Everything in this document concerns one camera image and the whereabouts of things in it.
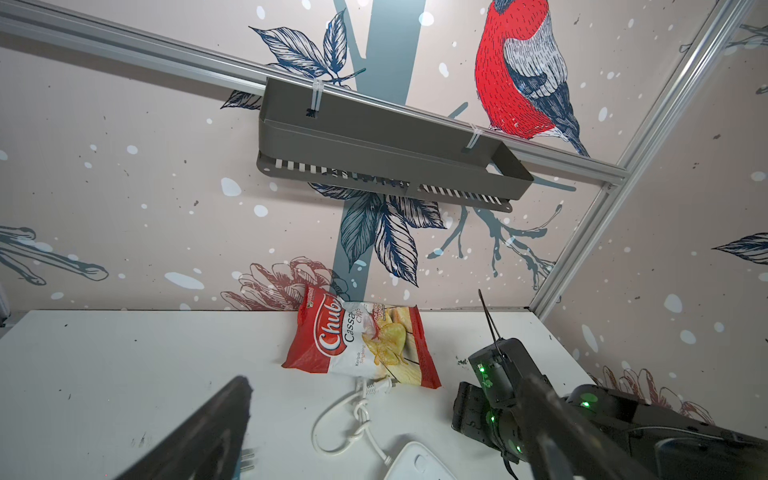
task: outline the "chips bag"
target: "chips bag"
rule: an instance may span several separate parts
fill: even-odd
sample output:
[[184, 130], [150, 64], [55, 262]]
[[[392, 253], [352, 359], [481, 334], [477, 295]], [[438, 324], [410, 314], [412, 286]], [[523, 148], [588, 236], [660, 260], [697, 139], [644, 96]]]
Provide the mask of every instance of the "chips bag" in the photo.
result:
[[345, 302], [307, 286], [298, 324], [283, 368], [440, 386], [415, 307]]

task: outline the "white tabletop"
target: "white tabletop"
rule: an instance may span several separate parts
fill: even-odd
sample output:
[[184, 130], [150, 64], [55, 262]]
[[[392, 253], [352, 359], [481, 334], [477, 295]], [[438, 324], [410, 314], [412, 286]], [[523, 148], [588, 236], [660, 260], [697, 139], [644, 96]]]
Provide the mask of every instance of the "white tabletop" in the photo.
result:
[[[493, 317], [559, 395], [591, 383], [532, 313]], [[485, 316], [422, 320], [443, 387], [398, 386], [372, 399], [373, 435], [392, 457], [424, 443], [456, 478], [511, 478], [498, 452], [451, 429], [459, 382], [478, 385], [458, 361], [491, 342]], [[30, 312], [0, 339], [0, 478], [113, 478], [236, 375], [253, 387], [243, 447], [255, 451], [256, 468], [243, 480], [383, 478], [366, 439], [338, 458], [313, 450], [312, 424], [354, 380], [282, 369], [295, 332], [295, 312]], [[327, 449], [356, 424], [351, 412], [336, 419], [319, 437]], [[526, 464], [515, 471], [532, 478]]]

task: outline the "white power cord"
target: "white power cord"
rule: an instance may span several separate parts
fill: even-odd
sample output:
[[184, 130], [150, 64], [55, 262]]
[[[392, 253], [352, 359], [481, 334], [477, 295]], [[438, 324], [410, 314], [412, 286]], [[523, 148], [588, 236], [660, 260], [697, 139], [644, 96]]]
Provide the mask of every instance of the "white power cord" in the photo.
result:
[[[362, 438], [363, 435], [368, 436], [368, 440], [370, 440], [371, 445], [373, 445], [373, 449], [376, 450], [376, 453], [379, 454], [379, 457], [382, 458], [384, 461], [384, 465], [389, 466], [389, 464], [392, 463], [392, 457], [384, 453], [384, 451], [379, 447], [379, 444], [376, 443], [376, 440], [373, 438], [373, 434], [371, 434], [370, 426], [371, 426], [371, 419], [370, 415], [368, 413], [368, 409], [366, 408], [366, 405], [368, 404], [368, 398], [369, 396], [374, 396], [376, 393], [387, 393], [389, 390], [392, 389], [392, 379], [389, 377], [378, 380], [377, 382], [374, 382], [372, 384], [368, 384], [365, 379], [358, 379], [357, 380], [357, 390], [354, 393], [349, 394], [348, 396], [344, 397], [343, 399], [336, 402], [334, 405], [332, 405], [330, 408], [328, 408], [320, 417], [317, 418], [315, 421], [315, 425], [312, 427], [312, 446], [315, 447], [315, 451], [319, 454], [323, 455], [341, 455], [342, 453], [346, 452], [346, 450], [352, 446], [354, 442], [357, 442]], [[317, 443], [317, 434], [315, 433], [315, 429], [317, 429], [317, 426], [320, 424], [320, 421], [325, 418], [326, 415], [328, 415], [331, 412], [334, 412], [335, 410], [341, 408], [346, 403], [349, 403], [353, 400], [357, 399], [357, 401], [353, 404], [353, 415], [355, 416], [355, 419], [360, 422], [360, 426], [357, 427], [357, 430], [352, 435], [348, 435], [346, 437], [346, 441], [344, 442], [344, 445], [340, 446], [339, 448], [335, 450], [325, 450], [320, 447]]]

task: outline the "aluminum rail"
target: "aluminum rail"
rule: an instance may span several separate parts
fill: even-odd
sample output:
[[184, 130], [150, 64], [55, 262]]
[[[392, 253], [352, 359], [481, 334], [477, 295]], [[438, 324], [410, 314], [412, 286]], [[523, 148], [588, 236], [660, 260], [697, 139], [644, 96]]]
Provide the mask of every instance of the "aluminum rail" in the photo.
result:
[[[312, 87], [308, 78], [35, 0], [0, 0], [0, 31], [252, 94], [262, 94], [268, 78]], [[326, 85], [325, 92], [472, 132], [472, 127], [462, 121], [381, 101], [337, 86]], [[612, 184], [626, 181], [626, 170], [613, 164], [497, 131], [484, 129], [483, 134], [504, 141], [522, 161], [529, 164], [552, 167]]]

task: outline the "bird illustration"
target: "bird illustration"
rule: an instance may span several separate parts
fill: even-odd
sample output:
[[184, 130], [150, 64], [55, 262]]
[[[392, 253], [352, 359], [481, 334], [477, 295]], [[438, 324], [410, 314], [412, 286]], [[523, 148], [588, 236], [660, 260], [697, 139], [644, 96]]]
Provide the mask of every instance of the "bird illustration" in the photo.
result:
[[478, 96], [491, 127], [525, 139], [560, 137], [589, 157], [579, 140], [567, 78], [547, 0], [494, 0], [475, 63]]

